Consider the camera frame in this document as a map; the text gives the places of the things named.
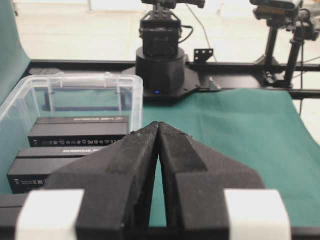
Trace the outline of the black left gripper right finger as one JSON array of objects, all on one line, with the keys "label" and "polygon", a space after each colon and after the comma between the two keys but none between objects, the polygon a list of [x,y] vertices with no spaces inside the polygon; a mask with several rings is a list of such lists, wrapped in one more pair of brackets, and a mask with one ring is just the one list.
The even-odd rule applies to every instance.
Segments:
[{"label": "black left gripper right finger", "polygon": [[291,239],[280,193],[255,170],[164,122],[158,137],[167,222],[181,239]]}]

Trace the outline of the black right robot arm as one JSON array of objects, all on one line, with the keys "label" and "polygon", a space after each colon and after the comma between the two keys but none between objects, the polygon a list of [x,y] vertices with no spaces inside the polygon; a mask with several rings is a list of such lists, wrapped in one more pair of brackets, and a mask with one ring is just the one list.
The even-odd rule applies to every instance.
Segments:
[{"label": "black right robot arm", "polygon": [[141,20],[139,37],[142,47],[136,51],[135,74],[143,79],[144,88],[152,94],[171,93],[185,83],[185,52],[179,47],[182,21],[172,12],[178,4],[200,9],[204,0],[143,0],[152,5]]}]

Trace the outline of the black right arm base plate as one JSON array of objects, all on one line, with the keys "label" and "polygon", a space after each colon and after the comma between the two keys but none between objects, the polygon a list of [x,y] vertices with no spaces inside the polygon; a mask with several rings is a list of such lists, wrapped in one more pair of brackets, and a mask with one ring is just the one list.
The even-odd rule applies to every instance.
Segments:
[{"label": "black right arm base plate", "polygon": [[219,92],[222,87],[212,76],[185,67],[177,73],[161,70],[140,73],[145,101],[179,100],[196,92]]}]

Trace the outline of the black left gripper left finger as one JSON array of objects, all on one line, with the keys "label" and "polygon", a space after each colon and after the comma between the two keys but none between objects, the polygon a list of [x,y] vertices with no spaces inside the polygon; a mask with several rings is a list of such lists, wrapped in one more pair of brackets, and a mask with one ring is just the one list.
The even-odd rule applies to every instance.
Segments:
[{"label": "black left gripper left finger", "polygon": [[18,240],[131,240],[149,226],[160,124],[54,171],[29,193]]}]

